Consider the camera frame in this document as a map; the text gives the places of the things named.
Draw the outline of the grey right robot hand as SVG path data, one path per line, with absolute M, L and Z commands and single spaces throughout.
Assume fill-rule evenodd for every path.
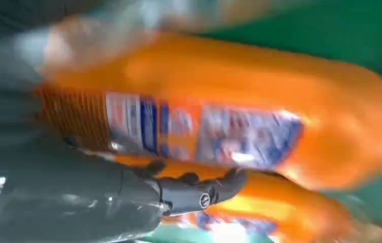
M 200 181 L 156 178 L 164 164 L 129 167 L 69 148 L 34 121 L 34 65 L 0 40 L 0 242 L 121 242 L 152 233 L 164 215 L 234 197 L 244 171 Z

